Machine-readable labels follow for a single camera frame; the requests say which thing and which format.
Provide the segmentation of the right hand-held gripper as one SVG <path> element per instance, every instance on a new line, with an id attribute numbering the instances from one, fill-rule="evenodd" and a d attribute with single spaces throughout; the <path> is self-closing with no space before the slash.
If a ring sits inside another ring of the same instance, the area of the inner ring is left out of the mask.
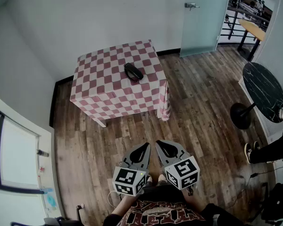
<path id="1" fill-rule="evenodd" d="M 167 180 L 177 189 L 187 188 L 199 181 L 200 168 L 196 159 L 181 144 L 157 140 L 155 146 Z"/>

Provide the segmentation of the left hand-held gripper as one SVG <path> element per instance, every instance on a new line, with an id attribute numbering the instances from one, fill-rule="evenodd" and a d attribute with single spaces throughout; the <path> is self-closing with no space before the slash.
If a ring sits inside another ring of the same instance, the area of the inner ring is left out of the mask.
<path id="1" fill-rule="evenodd" d="M 123 157 L 123 162 L 132 164 L 128 168 L 116 167 L 113 175 L 113 187 L 119 194 L 136 196 L 147 182 L 149 174 L 151 145 L 139 144 L 132 147 Z"/>

